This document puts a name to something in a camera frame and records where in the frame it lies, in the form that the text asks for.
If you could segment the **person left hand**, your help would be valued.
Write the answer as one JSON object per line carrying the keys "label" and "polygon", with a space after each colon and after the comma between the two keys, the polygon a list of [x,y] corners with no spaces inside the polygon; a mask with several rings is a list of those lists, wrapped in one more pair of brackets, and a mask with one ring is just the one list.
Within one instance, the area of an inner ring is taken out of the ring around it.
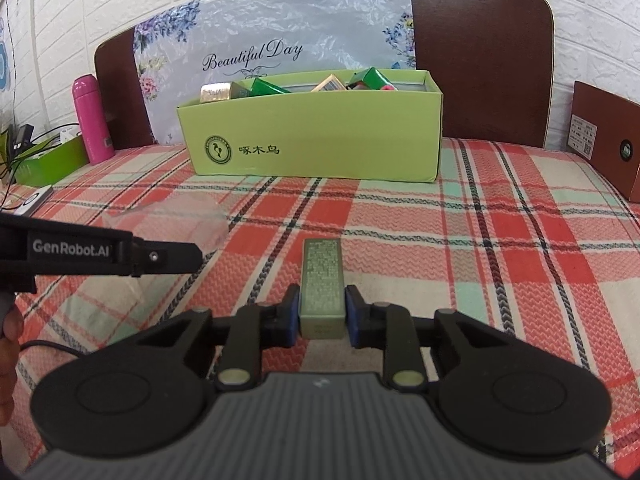
{"label": "person left hand", "polygon": [[9,425],[14,411],[14,390],[17,383],[16,366],[20,355],[20,338],[24,332],[24,318],[17,307],[4,318],[0,344],[0,426]]}

